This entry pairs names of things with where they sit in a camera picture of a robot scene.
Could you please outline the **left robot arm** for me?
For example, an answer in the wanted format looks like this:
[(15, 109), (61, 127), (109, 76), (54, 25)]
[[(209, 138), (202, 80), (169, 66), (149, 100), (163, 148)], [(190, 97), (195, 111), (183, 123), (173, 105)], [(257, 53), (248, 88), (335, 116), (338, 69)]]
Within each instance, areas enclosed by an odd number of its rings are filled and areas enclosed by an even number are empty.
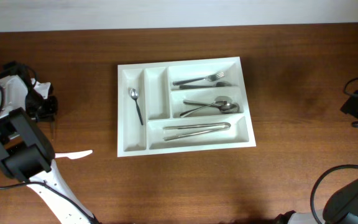
[(37, 72), (24, 63), (7, 63), (0, 72), (0, 170), (15, 187), (33, 190), (60, 223), (97, 223), (61, 176), (56, 160), (75, 159), (91, 151), (56, 153), (37, 126), (53, 124), (58, 110), (50, 82), (40, 83)]

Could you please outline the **small metal teaspoon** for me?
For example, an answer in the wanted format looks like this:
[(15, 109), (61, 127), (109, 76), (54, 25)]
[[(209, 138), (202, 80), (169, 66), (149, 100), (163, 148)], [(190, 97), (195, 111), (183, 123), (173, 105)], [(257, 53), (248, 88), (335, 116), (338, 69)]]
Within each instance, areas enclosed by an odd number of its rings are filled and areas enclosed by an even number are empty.
[(139, 121), (140, 121), (140, 124), (143, 126), (144, 122), (143, 122), (143, 119), (142, 119), (142, 114), (141, 114), (141, 111), (140, 111), (139, 104), (137, 102), (137, 100), (139, 98), (139, 92), (135, 88), (131, 88), (129, 90), (129, 95), (135, 101), (135, 107), (136, 107), (136, 110), (137, 110)]
[(55, 139), (55, 121), (50, 123), (50, 130), (51, 130), (51, 140), (54, 141)]

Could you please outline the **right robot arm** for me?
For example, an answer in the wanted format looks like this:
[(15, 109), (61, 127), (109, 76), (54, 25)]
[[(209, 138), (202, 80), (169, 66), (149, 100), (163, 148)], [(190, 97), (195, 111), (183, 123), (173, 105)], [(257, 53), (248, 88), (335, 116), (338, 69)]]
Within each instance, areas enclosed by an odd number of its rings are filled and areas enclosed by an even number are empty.
[[(349, 99), (341, 107), (341, 111), (357, 118), (352, 123), (358, 128), (358, 90), (350, 94)], [(325, 171), (315, 182), (310, 194), (310, 213), (299, 213), (289, 211), (278, 215), (273, 222), (282, 224), (297, 223), (358, 223), (358, 178), (351, 183), (337, 190), (326, 202), (322, 210), (315, 209), (314, 197), (322, 180), (337, 170), (355, 169), (358, 165), (345, 164), (335, 166)]]

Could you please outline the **metal fork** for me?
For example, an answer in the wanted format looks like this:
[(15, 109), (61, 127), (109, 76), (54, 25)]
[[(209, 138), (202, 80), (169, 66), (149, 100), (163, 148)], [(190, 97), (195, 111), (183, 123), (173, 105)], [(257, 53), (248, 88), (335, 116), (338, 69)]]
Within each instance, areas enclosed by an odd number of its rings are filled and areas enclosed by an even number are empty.
[(182, 80), (182, 81), (175, 81), (175, 82), (172, 82), (172, 85), (173, 86), (180, 86), (180, 85), (184, 85), (184, 84), (187, 84), (187, 83), (198, 82), (198, 81), (202, 81), (202, 80), (206, 80), (208, 82), (215, 82), (216, 80), (219, 80), (219, 79), (224, 78), (224, 77), (225, 77), (224, 72), (218, 72), (218, 73), (215, 73), (215, 74), (212, 74), (212, 75), (207, 75), (205, 77), (192, 78), (192, 79), (189, 79), (189, 80)]
[(190, 90), (190, 89), (199, 89), (199, 88), (218, 88), (218, 87), (227, 87), (232, 86), (232, 84), (228, 82), (217, 82), (213, 85), (180, 85), (180, 90)]

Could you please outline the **metal tablespoon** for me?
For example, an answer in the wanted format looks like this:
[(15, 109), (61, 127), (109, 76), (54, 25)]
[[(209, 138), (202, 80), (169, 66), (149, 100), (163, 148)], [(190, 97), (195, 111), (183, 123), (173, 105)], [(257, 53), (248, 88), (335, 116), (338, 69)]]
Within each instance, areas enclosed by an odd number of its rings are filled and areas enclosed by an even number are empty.
[[(197, 106), (206, 106), (207, 103), (183, 100), (183, 103), (186, 105), (197, 105)], [(212, 108), (217, 108), (223, 114), (229, 113), (238, 113), (240, 112), (240, 107), (237, 103), (214, 103), (210, 105)]]
[(215, 100), (214, 100), (212, 103), (207, 104), (206, 106), (202, 106), (202, 107), (199, 107), (199, 108), (196, 108), (196, 109), (193, 109), (193, 110), (188, 110), (188, 111), (186, 111), (186, 112), (182, 112), (182, 113), (180, 114), (180, 117), (181, 117), (181, 118), (184, 118), (184, 117), (186, 117), (186, 116), (189, 116), (189, 115), (192, 114), (192, 113), (195, 113), (195, 112), (197, 112), (197, 111), (200, 111), (200, 110), (203, 110), (203, 109), (205, 109), (205, 108), (210, 107), (210, 105), (212, 105), (212, 104), (214, 104), (214, 103), (232, 103), (232, 102), (231, 102), (230, 97), (228, 97), (228, 96), (218, 96), (217, 98), (215, 98)]

